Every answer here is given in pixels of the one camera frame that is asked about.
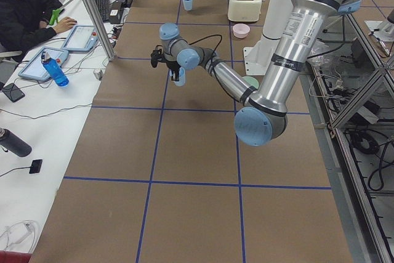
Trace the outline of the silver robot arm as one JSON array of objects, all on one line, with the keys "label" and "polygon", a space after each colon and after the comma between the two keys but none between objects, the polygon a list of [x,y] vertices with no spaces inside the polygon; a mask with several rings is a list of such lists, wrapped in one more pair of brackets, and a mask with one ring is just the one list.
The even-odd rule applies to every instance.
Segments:
[{"label": "silver robot arm", "polygon": [[244,56],[251,74],[262,76],[254,87],[231,69],[215,50],[193,46],[174,23],[159,29],[161,44],[151,53],[151,65],[165,63],[177,85],[180,70],[203,67],[222,89],[243,107],[235,116],[239,140],[261,146],[280,136],[287,126],[286,101],[303,70],[327,18],[355,12],[361,0],[270,0],[260,41]]}]

